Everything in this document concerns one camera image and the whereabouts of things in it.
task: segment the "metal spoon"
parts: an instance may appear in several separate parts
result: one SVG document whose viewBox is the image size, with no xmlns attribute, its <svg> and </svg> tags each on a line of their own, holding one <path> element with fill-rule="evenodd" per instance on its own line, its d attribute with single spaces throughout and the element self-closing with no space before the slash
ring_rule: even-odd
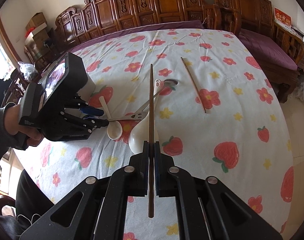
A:
<svg viewBox="0 0 304 240">
<path fill-rule="evenodd" d="M 179 83 L 178 80 L 176 79 L 173 79 L 173 78 L 168 78 L 166 80 L 164 80 L 164 85 L 163 85 L 163 88 L 158 91 L 154 96 L 153 98 L 155 98 L 163 89 L 167 88 L 167 87 L 174 87 L 176 86 L 177 84 Z M 142 105 L 136 112 L 135 114 L 139 113 L 139 112 L 142 112 L 147 106 L 149 105 L 149 100 L 147 100 L 144 105 Z"/>
<path fill-rule="evenodd" d="M 102 107 L 108 119 L 111 119 L 111 114 L 109 112 L 104 97 L 100 97 L 99 100 L 102 104 Z M 107 135 L 108 137 L 110 137 L 110 139 L 117 140 L 118 138 L 121 137 L 122 132 L 123 132 L 122 126 L 118 121 L 109 122 L 109 125 L 107 126 Z"/>
</svg>

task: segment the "finger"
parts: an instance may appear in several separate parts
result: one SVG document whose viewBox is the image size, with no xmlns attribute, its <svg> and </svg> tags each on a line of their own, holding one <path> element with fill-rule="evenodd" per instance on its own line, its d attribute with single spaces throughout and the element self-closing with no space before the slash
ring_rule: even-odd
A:
<svg viewBox="0 0 304 240">
<path fill-rule="evenodd" d="M 28 146 L 38 146 L 41 143 L 42 140 L 33 140 L 31 138 L 28 138 L 26 143 Z"/>
<path fill-rule="evenodd" d="M 38 141 L 42 139 L 41 133 L 36 128 L 20 125 L 19 131 L 26 134 L 28 137 L 30 137 L 33 140 Z"/>
</svg>

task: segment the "display screen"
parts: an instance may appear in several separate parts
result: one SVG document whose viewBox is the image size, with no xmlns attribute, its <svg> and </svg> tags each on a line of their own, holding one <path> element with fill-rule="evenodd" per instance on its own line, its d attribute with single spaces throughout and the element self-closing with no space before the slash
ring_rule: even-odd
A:
<svg viewBox="0 0 304 240">
<path fill-rule="evenodd" d="M 57 88 L 60 81 L 64 77 L 64 74 L 65 74 L 65 59 L 63 59 L 48 75 L 45 86 L 44 100 L 47 100 L 51 96 L 53 91 Z"/>
</svg>

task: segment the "hand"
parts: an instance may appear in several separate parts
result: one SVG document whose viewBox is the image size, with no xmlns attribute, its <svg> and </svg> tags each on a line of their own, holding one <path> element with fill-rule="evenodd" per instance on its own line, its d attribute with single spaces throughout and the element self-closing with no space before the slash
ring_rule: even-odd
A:
<svg viewBox="0 0 304 240">
<path fill-rule="evenodd" d="M 36 129 L 28 126 L 18 124 L 18 114 L 20 112 L 20 105 L 8 108 L 4 116 L 4 128 L 10 135 L 16 135 L 18 132 L 26 134 L 27 145 L 37 146 L 41 143 L 44 136 Z"/>
</svg>

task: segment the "white plastic bag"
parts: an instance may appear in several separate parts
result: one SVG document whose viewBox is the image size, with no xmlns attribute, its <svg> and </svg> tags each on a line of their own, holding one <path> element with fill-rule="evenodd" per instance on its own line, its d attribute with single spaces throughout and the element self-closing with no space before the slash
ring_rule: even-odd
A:
<svg viewBox="0 0 304 240">
<path fill-rule="evenodd" d="M 23 73 L 24 78 L 28 82 L 32 82 L 32 80 L 34 79 L 34 77 L 36 77 L 37 74 L 38 74 L 38 72 L 34 68 L 34 66 L 32 64 L 24 63 L 24 62 L 21 62 L 21 61 L 18 62 L 18 64 L 20 65 L 20 71 Z"/>
</svg>

